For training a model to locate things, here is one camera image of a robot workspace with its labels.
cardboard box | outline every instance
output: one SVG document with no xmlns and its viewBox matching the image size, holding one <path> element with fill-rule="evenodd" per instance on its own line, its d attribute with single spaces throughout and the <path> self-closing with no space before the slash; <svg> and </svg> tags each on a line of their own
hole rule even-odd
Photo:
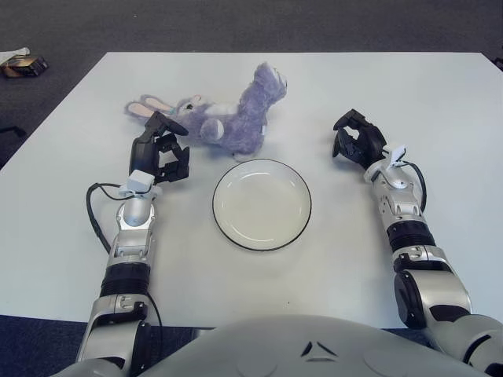
<svg viewBox="0 0 503 377">
<path fill-rule="evenodd" d="M 38 76 L 48 67 L 43 57 L 32 55 L 16 55 L 0 65 L 6 77 Z"/>
</svg>

stuffed bunny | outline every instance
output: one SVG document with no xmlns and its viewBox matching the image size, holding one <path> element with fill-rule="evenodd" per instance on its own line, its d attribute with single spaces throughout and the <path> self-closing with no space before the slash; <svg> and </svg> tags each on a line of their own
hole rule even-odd
<svg viewBox="0 0 503 377">
<path fill-rule="evenodd" d="M 130 102 L 126 112 L 142 120 L 159 111 L 180 123 L 192 139 L 221 145 L 237 159 L 252 157 L 262 146 L 269 108 L 286 94 L 285 78 L 268 63 L 260 64 L 239 104 L 215 104 L 194 96 L 176 107 L 154 96 Z"/>
</svg>

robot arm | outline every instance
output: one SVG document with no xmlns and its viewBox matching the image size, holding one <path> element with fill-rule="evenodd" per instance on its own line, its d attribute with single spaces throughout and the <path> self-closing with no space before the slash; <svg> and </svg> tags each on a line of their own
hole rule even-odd
<svg viewBox="0 0 503 377">
<path fill-rule="evenodd" d="M 355 140 L 344 127 L 359 131 Z M 437 247 L 423 215 L 422 199 L 414 193 L 415 180 L 402 169 L 413 165 L 402 158 L 405 146 L 386 145 L 380 131 L 351 110 L 334 130 L 333 156 L 342 154 L 365 168 L 372 185 L 384 231 L 393 250 L 398 314 L 409 328 L 424 329 L 439 351 L 490 375 L 503 375 L 503 325 L 472 314 L 468 292 L 443 250 Z M 420 180 L 423 178 L 414 168 Z"/>
<path fill-rule="evenodd" d="M 109 249 L 109 256 L 100 297 L 93 304 L 77 361 L 87 361 L 86 365 L 97 372 L 104 364 L 94 366 L 90 361 L 102 359 L 112 363 L 118 367 L 118 375 L 124 376 L 138 375 L 149 367 L 151 331 L 145 318 L 152 301 L 148 293 L 156 220 L 152 201 L 162 193 L 156 184 L 189 175 L 189 148 L 181 149 L 175 134 L 186 135 L 187 130 L 156 112 L 145 124 L 145 132 L 134 140 L 130 176 L 119 188 L 125 200 L 116 215 L 119 232 L 111 247 L 97 222 L 91 221 L 105 249 Z M 160 152 L 169 151 L 177 160 L 159 167 Z M 89 198 L 92 189 L 100 186 L 91 186 Z"/>
</svg>

gray carpet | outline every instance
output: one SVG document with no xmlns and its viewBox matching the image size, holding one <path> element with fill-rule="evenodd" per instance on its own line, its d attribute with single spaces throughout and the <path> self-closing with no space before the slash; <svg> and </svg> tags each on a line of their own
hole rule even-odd
<svg viewBox="0 0 503 377">
<path fill-rule="evenodd" d="M 28 134 L 107 51 L 503 55 L 498 0 L 2 0 L 0 9 L 0 51 L 28 46 L 50 64 L 35 79 L 0 78 L 0 127 Z M 0 134 L 0 167 L 23 141 Z M 188 331 L 167 332 L 166 353 Z M 0 375 L 54 373 L 73 360 L 82 332 L 83 324 L 0 317 Z"/>
</svg>

bunny ear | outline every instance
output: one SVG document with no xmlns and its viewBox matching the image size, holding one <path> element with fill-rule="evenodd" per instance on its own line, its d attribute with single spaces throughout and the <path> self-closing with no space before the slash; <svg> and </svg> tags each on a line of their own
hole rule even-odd
<svg viewBox="0 0 503 377">
<path fill-rule="evenodd" d="M 138 102 L 130 102 L 127 104 L 126 112 L 130 115 L 140 116 L 142 118 L 150 118 L 154 113 L 153 110 Z"/>
<path fill-rule="evenodd" d="M 148 94 L 141 96 L 141 102 L 146 104 L 150 108 L 155 108 L 160 112 L 167 114 L 174 113 L 174 107 L 162 102 L 159 98 L 154 96 L 149 96 Z"/>
</svg>

